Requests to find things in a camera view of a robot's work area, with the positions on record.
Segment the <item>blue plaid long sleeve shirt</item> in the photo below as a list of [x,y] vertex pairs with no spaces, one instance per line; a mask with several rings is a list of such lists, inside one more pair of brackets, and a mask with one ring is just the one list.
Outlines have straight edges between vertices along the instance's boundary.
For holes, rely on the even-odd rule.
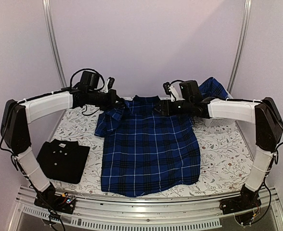
[[102,112],[95,135],[104,139],[101,190],[145,196],[200,176],[200,148],[189,114],[162,116],[160,98],[135,96]]

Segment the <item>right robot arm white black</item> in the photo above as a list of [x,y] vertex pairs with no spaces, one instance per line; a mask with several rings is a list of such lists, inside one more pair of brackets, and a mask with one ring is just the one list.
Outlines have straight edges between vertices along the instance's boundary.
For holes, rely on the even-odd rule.
[[236,200],[241,210],[248,209],[254,202],[257,192],[278,162],[278,148],[283,144],[283,120],[271,97],[262,100],[223,98],[219,96],[202,97],[195,80],[180,83],[181,93],[168,82],[163,84],[170,96],[161,100],[155,107],[163,116],[191,114],[205,119],[231,119],[255,126],[256,151],[250,174],[242,187],[244,193]]

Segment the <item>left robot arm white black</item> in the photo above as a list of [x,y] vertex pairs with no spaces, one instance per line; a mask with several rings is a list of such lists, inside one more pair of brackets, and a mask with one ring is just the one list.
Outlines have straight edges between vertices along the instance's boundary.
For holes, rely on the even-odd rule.
[[[42,193],[40,200],[49,209],[59,205],[59,198],[48,191],[52,186],[33,154],[29,124],[55,112],[85,105],[94,105],[103,111],[118,100],[116,90],[112,88],[113,77],[103,80],[99,72],[90,68],[79,72],[81,79],[75,85],[20,101],[8,100],[3,112],[0,144],[4,143],[7,147],[0,149],[11,154],[15,169],[21,171],[32,187]],[[103,80],[102,87],[98,87],[99,80]]]

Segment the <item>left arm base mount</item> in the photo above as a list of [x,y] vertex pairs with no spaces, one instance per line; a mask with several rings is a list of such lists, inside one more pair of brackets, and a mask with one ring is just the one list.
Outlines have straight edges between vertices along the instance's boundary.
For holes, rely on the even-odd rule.
[[56,212],[73,214],[76,207],[76,196],[69,195],[67,192],[55,194],[54,192],[37,193],[34,205],[53,209]]

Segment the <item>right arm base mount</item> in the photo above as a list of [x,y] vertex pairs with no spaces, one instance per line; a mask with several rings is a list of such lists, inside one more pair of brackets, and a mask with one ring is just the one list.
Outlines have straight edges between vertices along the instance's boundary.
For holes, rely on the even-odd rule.
[[219,208],[224,215],[234,214],[236,222],[241,226],[251,225],[261,211],[261,200],[258,193],[242,192],[239,196],[222,199]]

